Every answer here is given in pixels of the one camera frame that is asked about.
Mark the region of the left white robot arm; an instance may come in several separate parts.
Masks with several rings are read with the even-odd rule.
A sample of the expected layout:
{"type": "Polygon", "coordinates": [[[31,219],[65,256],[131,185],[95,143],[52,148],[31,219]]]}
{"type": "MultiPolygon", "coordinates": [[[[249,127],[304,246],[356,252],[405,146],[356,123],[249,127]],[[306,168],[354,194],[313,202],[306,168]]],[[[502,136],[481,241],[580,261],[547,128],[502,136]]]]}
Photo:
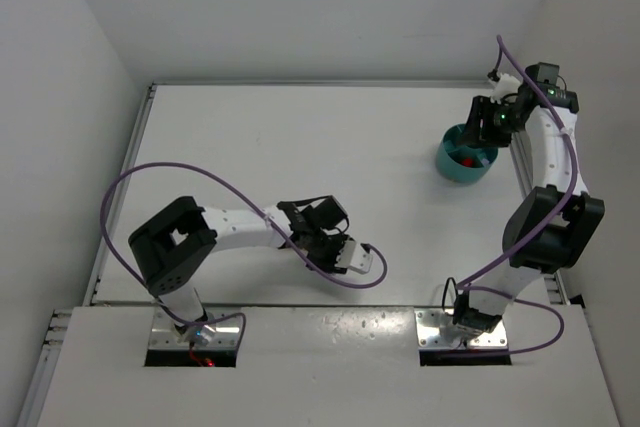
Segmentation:
{"type": "Polygon", "coordinates": [[[327,274],[365,274],[368,248],[339,225],[349,221],[333,196],[281,201],[258,214],[199,206],[180,197],[135,230],[128,243],[149,293],[183,321],[207,314],[190,279],[211,253],[249,247],[298,248],[327,274]]]}

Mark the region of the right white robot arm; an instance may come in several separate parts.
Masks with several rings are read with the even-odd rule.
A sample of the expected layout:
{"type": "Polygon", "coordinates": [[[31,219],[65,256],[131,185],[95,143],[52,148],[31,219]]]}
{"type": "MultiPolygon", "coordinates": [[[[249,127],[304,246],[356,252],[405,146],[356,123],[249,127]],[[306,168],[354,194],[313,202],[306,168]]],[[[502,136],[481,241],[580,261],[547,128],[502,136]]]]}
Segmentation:
{"type": "Polygon", "coordinates": [[[575,92],[559,85],[559,68],[540,62],[521,80],[493,72],[488,96],[476,96],[466,124],[448,141],[456,159],[477,150],[510,148],[525,190],[502,237],[500,257],[459,282],[452,323],[467,335],[491,332],[507,306],[531,283],[573,267],[605,214],[603,200],[582,180],[575,127],[575,92]]]}

